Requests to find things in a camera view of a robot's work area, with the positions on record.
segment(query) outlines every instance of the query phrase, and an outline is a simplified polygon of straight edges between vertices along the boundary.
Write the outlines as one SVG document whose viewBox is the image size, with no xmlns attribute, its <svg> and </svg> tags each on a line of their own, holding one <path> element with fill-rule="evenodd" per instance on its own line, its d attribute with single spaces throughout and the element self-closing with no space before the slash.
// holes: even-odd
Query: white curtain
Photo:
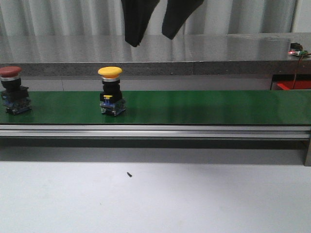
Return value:
<svg viewBox="0 0 311 233">
<path fill-rule="evenodd" d="M 146 34 L 161 34 L 160 0 Z M 290 32 L 296 0 L 205 0 L 181 34 Z M 0 0 L 0 35 L 123 35 L 120 0 Z"/>
</svg>

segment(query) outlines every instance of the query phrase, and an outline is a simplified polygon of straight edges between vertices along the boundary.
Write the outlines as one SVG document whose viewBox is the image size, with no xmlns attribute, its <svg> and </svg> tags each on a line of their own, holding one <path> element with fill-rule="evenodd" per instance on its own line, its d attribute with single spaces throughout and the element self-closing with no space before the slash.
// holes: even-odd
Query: table leg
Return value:
<svg viewBox="0 0 311 233">
<path fill-rule="evenodd" d="M 309 140 L 309 146 L 308 146 L 305 166 L 311 166 L 311 139 Z"/>
</svg>

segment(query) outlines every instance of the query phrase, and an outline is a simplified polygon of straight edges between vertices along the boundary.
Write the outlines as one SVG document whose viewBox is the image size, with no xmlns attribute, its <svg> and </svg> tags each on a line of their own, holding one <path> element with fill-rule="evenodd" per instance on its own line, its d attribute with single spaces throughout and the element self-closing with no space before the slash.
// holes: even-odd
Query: stainless steel counter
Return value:
<svg viewBox="0 0 311 233">
<path fill-rule="evenodd" d="M 133 48 L 123 36 L 11 36 L 0 38 L 0 63 L 20 65 L 24 76 L 97 75 L 122 66 L 124 75 L 293 74 L 291 42 L 311 50 L 311 33 L 145 36 Z M 305 58 L 299 73 L 311 73 Z"/>
</svg>

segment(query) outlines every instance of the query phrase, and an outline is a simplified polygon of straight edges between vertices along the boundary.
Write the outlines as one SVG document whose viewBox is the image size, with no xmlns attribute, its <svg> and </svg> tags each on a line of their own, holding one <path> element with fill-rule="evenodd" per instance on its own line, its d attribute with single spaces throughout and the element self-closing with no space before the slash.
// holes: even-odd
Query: green conveyor belt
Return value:
<svg viewBox="0 0 311 233">
<path fill-rule="evenodd" d="M 102 115 L 99 93 L 30 92 L 31 111 L 1 124 L 311 125 L 311 91 L 123 91 L 127 110 Z"/>
</svg>

